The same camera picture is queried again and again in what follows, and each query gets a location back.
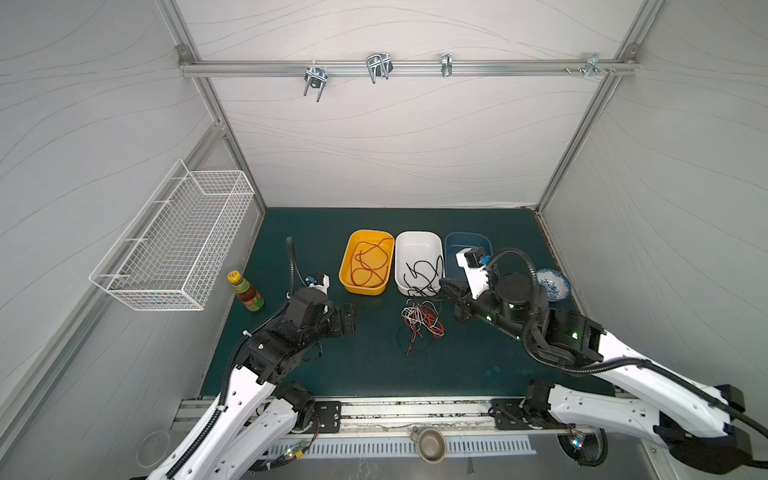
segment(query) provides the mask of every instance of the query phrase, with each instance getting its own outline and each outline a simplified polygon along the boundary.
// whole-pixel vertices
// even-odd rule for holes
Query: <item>dark green table surface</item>
[[[384,230],[394,237],[407,230],[428,230],[442,239],[455,231],[482,233],[495,250],[517,247],[528,253],[537,268],[556,267],[544,235],[527,209],[270,208],[243,273],[263,295],[266,308],[251,313],[235,301],[201,395],[219,392],[227,358],[243,330],[264,321],[285,298],[285,239],[289,235],[296,245],[302,273],[327,274],[331,300],[358,306],[357,331],[323,340],[322,357],[303,363],[288,377],[317,396],[520,396],[533,378],[611,394],[612,387],[600,379],[575,378],[538,365],[525,356],[517,342],[481,320],[470,326],[458,324],[448,302],[443,303],[440,315],[445,336],[435,340],[426,358],[406,356],[397,346],[396,335],[403,324],[400,312],[407,297],[397,290],[394,272],[378,296],[348,293],[339,282],[346,242],[359,229]],[[521,271],[514,258],[503,260],[500,268],[502,272]],[[555,306],[572,308],[570,299]],[[316,350],[306,356],[316,356]]]

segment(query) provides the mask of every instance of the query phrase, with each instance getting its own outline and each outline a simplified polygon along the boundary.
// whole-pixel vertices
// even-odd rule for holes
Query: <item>white wire basket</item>
[[[189,171],[179,163],[184,168],[166,176],[90,277],[134,310],[202,310],[253,198],[241,170]],[[179,170],[186,173],[171,176]]]

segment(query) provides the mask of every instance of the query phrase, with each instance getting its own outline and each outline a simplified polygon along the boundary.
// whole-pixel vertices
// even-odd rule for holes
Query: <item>metal hook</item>
[[[453,73],[453,56],[449,53],[442,54],[442,76],[450,77]]]
[[[326,87],[326,82],[328,81],[326,72],[322,68],[314,66],[309,67],[306,72],[304,72],[304,80],[306,80],[306,85],[304,85],[304,96],[306,97],[306,93],[309,91],[310,86],[312,88],[319,88],[316,101],[320,101],[320,95],[323,94],[323,89]]]
[[[376,76],[389,80],[389,72],[392,71],[392,58],[388,53],[375,53],[366,58],[366,67],[371,75],[371,81],[376,83]]]

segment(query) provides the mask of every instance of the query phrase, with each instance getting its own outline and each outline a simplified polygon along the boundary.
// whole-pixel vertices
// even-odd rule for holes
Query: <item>metal mounting plate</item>
[[[341,402],[315,402],[315,416],[320,418],[320,433],[339,433]]]
[[[491,399],[490,412],[497,430],[530,430],[531,427],[519,419],[520,399]]]

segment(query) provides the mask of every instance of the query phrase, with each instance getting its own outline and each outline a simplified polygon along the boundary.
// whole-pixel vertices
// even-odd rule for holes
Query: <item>perforated metal plate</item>
[[[489,457],[501,455],[535,455],[527,435],[449,435],[446,457]],[[267,458],[276,458],[295,442],[285,439],[272,445]],[[307,451],[305,458],[385,458],[418,457],[416,445],[410,438],[319,438]]]

